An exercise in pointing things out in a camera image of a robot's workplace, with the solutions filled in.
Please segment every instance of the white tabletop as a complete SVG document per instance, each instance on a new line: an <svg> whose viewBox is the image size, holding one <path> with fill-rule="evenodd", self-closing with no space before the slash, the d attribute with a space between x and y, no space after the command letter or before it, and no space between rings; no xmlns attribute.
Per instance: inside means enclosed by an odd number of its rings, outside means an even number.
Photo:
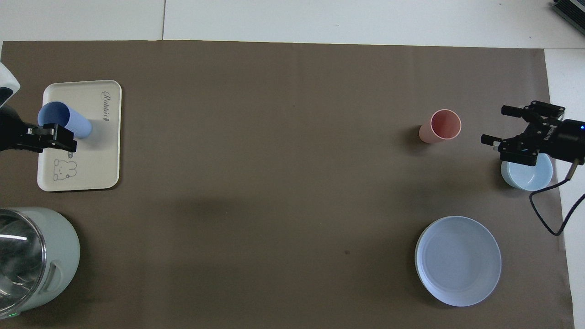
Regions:
<svg viewBox="0 0 585 329"><path fill-rule="evenodd" d="M566 117L585 121L585 36L552 12L551 4L546 0L2 0L0 52L3 40L541 48L546 49L551 102L566 107ZM557 162L559 178L564 178L568 167ZM584 183L585 170L580 167L573 180L561 187L564 214L585 192ZM578 208L564 233L577 329L585 329L584 217L585 208Z"/></svg>

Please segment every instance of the rice cooker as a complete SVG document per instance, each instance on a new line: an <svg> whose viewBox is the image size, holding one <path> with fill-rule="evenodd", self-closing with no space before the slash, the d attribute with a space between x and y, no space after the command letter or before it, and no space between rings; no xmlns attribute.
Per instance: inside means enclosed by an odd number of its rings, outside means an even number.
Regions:
<svg viewBox="0 0 585 329"><path fill-rule="evenodd" d="M59 213L0 208L0 319L57 297L79 264L79 239Z"/></svg>

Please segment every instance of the brown tablecloth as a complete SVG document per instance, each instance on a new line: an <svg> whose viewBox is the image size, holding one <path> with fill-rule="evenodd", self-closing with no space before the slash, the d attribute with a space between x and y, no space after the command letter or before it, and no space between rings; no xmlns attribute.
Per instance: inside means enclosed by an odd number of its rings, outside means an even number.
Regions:
<svg viewBox="0 0 585 329"><path fill-rule="evenodd" d="M507 186L480 135L513 136L504 104L548 101L529 49L241 42L5 42L36 120L51 83L123 89L121 180L47 193L37 155L0 153L0 207L66 216L79 270L2 328L570 328L562 241ZM437 145L441 108L463 129ZM540 208L560 217L557 191ZM464 215L496 238L485 301L450 307L418 279L422 230Z"/></svg>

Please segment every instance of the white tray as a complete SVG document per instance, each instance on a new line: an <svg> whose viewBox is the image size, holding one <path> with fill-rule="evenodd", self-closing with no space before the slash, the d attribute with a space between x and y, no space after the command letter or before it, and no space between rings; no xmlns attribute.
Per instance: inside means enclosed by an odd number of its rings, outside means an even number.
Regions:
<svg viewBox="0 0 585 329"><path fill-rule="evenodd" d="M75 153L45 149L39 155L37 184L45 191L113 187L120 177L122 89L114 80L54 83L43 105L60 101L86 117L91 134L78 139Z"/></svg>

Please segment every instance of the bowl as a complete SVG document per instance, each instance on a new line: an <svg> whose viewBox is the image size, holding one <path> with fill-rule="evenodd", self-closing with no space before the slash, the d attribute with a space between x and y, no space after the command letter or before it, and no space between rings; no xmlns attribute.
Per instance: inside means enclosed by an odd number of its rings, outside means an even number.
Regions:
<svg viewBox="0 0 585 329"><path fill-rule="evenodd" d="M514 162L502 162L502 177L510 186L525 191L544 189L552 179L552 162L548 155L540 153L536 166Z"/></svg>

